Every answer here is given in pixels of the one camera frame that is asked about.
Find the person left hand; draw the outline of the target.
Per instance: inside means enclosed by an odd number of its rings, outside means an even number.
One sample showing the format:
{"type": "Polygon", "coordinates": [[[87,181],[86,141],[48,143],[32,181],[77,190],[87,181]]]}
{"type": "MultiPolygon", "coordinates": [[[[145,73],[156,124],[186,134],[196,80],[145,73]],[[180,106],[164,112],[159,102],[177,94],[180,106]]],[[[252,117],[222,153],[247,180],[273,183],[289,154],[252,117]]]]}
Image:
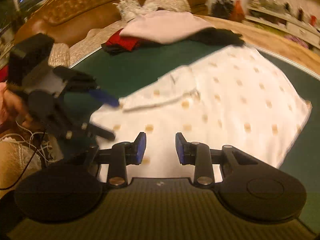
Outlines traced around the person left hand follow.
{"type": "Polygon", "coordinates": [[[1,128],[15,122],[17,117],[22,118],[22,127],[35,129],[36,123],[23,100],[10,91],[5,82],[1,82],[1,128]]]}

